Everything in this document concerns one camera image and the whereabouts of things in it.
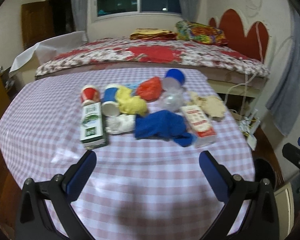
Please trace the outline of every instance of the white sheet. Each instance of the white sheet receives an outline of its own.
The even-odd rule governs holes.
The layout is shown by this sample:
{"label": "white sheet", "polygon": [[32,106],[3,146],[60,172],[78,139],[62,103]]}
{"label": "white sheet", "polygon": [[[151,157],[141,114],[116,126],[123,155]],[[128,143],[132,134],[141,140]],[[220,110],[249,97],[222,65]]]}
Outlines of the white sheet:
{"label": "white sheet", "polygon": [[12,64],[9,77],[14,76],[35,54],[40,65],[61,53],[69,52],[88,42],[85,31],[73,32],[41,41],[18,55]]}

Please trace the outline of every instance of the yellow cloth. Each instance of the yellow cloth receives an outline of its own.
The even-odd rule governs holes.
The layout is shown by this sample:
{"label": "yellow cloth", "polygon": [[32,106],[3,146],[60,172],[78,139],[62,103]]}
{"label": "yellow cloth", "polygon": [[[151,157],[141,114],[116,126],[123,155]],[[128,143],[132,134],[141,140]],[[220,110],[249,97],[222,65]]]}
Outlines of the yellow cloth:
{"label": "yellow cloth", "polygon": [[131,92],[131,89],[120,86],[115,94],[115,99],[119,103],[120,112],[123,114],[140,114],[142,116],[146,115],[146,101],[141,99],[140,96],[132,97]]}
{"label": "yellow cloth", "polygon": [[141,35],[153,35],[159,33],[171,33],[171,31],[161,30],[161,29],[136,29],[131,35],[141,34]]}

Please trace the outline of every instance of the red plastic bag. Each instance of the red plastic bag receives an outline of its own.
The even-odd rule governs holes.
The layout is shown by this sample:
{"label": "red plastic bag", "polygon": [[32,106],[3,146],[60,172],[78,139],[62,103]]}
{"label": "red plastic bag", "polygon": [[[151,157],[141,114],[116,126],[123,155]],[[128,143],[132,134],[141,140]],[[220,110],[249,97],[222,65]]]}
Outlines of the red plastic bag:
{"label": "red plastic bag", "polygon": [[159,77],[153,77],[142,82],[136,90],[138,96],[148,101],[157,100],[160,97],[161,92],[162,86]]}

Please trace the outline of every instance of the box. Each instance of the box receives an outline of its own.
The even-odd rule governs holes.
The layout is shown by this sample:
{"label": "box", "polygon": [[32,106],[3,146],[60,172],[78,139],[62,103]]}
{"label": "box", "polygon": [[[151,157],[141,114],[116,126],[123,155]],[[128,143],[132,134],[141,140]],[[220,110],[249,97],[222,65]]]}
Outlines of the box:
{"label": "box", "polygon": [[82,107],[80,141],[87,150],[108,144],[105,118],[101,113],[100,102]]}
{"label": "box", "polygon": [[197,137],[193,143],[194,147],[202,147],[217,140],[215,130],[199,106],[182,106],[181,111]]}

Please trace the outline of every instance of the blue cloth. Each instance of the blue cloth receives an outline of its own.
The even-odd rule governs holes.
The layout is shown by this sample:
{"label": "blue cloth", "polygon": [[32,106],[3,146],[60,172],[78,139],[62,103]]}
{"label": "blue cloth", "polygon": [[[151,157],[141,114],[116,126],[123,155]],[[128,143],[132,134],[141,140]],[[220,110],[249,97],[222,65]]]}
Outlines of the blue cloth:
{"label": "blue cloth", "polygon": [[162,139],[173,139],[182,147],[191,145],[192,135],[186,132],[183,117],[168,110],[162,110],[146,117],[136,116],[134,131],[137,139],[157,136]]}

